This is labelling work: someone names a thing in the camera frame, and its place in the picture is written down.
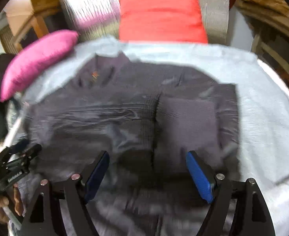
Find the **red pillow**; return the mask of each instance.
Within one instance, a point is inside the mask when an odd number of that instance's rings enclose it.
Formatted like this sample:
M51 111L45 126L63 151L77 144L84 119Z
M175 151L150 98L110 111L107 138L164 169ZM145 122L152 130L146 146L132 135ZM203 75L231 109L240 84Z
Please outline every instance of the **red pillow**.
M198 0L119 0L122 41L208 43Z

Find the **human hand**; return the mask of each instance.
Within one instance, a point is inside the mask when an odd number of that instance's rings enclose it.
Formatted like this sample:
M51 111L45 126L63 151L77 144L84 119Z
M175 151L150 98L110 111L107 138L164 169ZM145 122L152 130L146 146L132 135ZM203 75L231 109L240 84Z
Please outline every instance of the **human hand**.
M11 197L12 201L14 202L14 209L15 212L21 216L24 211L24 207L21 201L21 195L18 189L18 184L13 185L13 196ZM8 216L3 211L3 207L7 207L9 204L9 200L5 196L0 196L0 223L6 224L9 221Z

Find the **black bracket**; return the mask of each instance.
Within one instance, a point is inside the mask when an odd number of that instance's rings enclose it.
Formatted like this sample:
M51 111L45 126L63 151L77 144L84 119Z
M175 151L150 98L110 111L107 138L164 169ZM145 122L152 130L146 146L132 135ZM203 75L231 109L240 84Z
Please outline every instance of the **black bracket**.
M197 236L221 235L232 198L237 202L229 236L275 236L268 207L255 179L230 181L223 174L215 174L194 151L187 154L186 164L200 196L206 201L213 196Z
M95 197L108 166L109 154L102 151L81 174L52 184L42 180L27 209L19 236L66 236L60 199L67 202L77 236L98 236L85 204Z
M8 196L7 190L30 172L30 161L36 157L42 149L41 145L35 144L25 150L28 144L29 141L27 139L22 139L17 144L6 147L0 153L0 195L8 198L8 209L4 210L9 218L16 224L17 228L20 228L23 217L15 212L14 204ZM18 158L9 161L13 154L16 154Z

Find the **wooden furniture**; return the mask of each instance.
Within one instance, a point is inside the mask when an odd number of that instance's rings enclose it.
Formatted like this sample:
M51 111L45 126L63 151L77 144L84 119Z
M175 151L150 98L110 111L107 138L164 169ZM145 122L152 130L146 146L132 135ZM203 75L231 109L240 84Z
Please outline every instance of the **wooden furniture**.
M0 30L0 41L5 53L17 54L18 50L13 45L12 38L13 35L9 25L6 25Z
M251 52L269 64L289 87L289 18L255 3L237 0L254 31Z
M18 51L48 33L68 28L59 0L10 0L4 10Z

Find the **black jacket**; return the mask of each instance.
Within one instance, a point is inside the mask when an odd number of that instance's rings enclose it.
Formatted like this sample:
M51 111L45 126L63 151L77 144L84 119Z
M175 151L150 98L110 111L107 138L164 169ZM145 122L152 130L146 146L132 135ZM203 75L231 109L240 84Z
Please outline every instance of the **black jacket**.
M113 230L106 235L120 235L126 219L136 231L154 235L159 215L151 212L157 201L183 210L197 205L185 153L196 150L221 170L238 147L234 85L218 84L190 67L132 63L123 54L93 58L65 87L33 106L25 126L32 142L43 146L34 173L51 181L80 173L99 151L109 152L100 194L88 205L99 233ZM36 187L32 177L20 183L26 204ZM172 182L172 190L165 182ZM184 192L177 198L179 187ZM114 208L119 226L98 205Z

